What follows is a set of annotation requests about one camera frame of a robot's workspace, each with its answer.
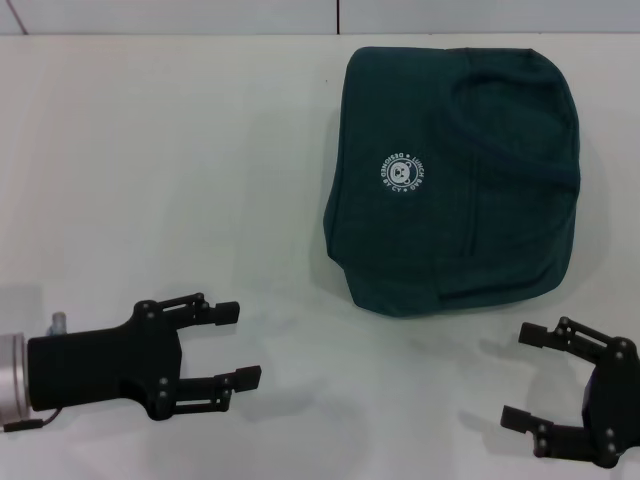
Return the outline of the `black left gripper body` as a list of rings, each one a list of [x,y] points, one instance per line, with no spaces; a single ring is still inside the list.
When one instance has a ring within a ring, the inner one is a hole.
[[[124,398],[151,419],[166,420],[173,415],[181,355],[162,305],[141,301],[119,326],[30,339],[30,403],[45,411]]]

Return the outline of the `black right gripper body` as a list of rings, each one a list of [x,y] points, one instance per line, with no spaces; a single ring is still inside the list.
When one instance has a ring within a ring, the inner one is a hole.
[[[582,415],[594,464],[612,468],[639,445],[639,355],[634,342],[615,337],[600,354],[585,388]]]

